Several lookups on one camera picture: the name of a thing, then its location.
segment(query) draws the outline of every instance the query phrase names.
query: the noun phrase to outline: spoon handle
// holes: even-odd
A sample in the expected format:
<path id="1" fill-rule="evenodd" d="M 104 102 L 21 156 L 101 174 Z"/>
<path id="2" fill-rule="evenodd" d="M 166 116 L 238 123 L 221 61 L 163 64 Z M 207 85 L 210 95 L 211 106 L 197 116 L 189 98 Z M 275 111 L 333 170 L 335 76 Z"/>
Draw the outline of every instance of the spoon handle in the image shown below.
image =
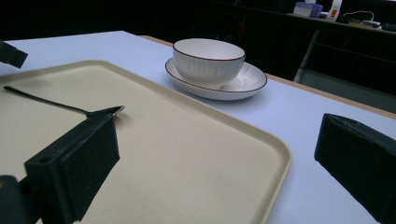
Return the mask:
<path id="1" fill-rule="evenodd" d="M 88 112 L 83 110 L 83 109 L 80 109 L 80 108 L 77 108 L 77 107 L 73 107 L 73 106 L 70 106 L 70 105 L 62 105 L 62 104 L 59 104 L 59 103 L 56 103 L 56 102 L 53 102 L 53 101 L 50 101 L 50 100 L 46 100 L 46 99 L 43 99 L 43 98 L 40 98 L 40 97 L 37 97 L 37 96 L 33 96 L 32 94 L 29 94 L 29 93 L 26 93 L 26 92 L 23 92 L 23 91 L 19 91 L 19 90 L 15 89 L 15 88 L 12 88 L 10 86 L 5 86 L 4 89 L 7 90 L 7 91 L 11 91 L 13 93 L 16 93 L 18 95 L 24 96 L 24 97 L 26 97 L 28 99 L 36 100 L 36 101 L 41 102 L 41 103 L 45 103 L 45 104 L 48 104 L 48 105 L 56 105 L 56 106 L 59 106 L 61 108 L 74 110 L 74 111 L 77 111 L 79 113 L 83 113 L 85 115 L 88 114 Z"/>

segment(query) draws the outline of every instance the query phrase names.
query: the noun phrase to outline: tray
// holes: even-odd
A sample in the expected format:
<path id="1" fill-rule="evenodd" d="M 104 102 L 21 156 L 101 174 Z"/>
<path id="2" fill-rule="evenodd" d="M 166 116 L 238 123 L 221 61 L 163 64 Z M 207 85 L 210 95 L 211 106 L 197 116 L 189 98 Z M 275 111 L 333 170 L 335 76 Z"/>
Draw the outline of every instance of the tray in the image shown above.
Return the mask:
<path id="1" fill-rule="evenodd" d="M 81 223 L 264 223 L 292 155 L 276 136 L 103 61 L 0 77 L 1 175 L 85 119 L 3 86 L 86 110 L 115 105 L 120 161 Z"/>

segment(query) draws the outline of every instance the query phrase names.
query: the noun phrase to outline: floor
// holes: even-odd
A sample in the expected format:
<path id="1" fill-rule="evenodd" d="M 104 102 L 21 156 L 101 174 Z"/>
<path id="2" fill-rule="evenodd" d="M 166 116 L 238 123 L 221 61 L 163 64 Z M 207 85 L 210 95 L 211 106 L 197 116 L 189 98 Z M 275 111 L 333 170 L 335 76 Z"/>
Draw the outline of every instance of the floor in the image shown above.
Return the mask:
<path id="1" fill-rule="evenodd" d="M 301 70 L 295 82 L 396 114 L 396 96 L 365 88 L 324 74 Z"/>

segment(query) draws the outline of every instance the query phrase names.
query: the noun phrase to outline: white bowl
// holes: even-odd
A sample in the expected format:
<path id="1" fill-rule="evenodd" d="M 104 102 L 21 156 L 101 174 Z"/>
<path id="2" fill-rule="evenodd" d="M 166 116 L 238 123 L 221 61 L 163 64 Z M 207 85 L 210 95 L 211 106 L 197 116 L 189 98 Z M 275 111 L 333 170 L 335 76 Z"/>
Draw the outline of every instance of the white bowl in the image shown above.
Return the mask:
<path id="1" fill-rule="evenodd" d="M 220 88 L 236 78 L 245 57 L 243 49 L 219 40 L 191 38 L 173 45 L 173 59 L 180 75 L 208 88 Z"/>

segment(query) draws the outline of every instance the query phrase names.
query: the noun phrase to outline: dark background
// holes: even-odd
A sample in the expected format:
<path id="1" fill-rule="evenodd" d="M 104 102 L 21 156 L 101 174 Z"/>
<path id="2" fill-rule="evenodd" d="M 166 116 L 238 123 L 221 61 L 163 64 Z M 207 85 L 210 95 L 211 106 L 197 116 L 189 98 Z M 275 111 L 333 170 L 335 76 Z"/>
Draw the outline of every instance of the dark background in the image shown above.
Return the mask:
<path id="1" fill-rule="evenodd" d="M 291 0 L 6 1 L 0 6 L 0 40 L 123 30 L 176 42 L 190 37 L 241 46 L 247 62 L 293 80 L 316 30 L 306 68 L 396 95 L 387 80 L 396 72 L 396 35 L 384 35 L 287 16 Z M 329 10 L 330 0 L 318 0 Z M 341 13 L 371 10 L 375 21 L 395 22 L 394 2 L 344 0 Z"/>

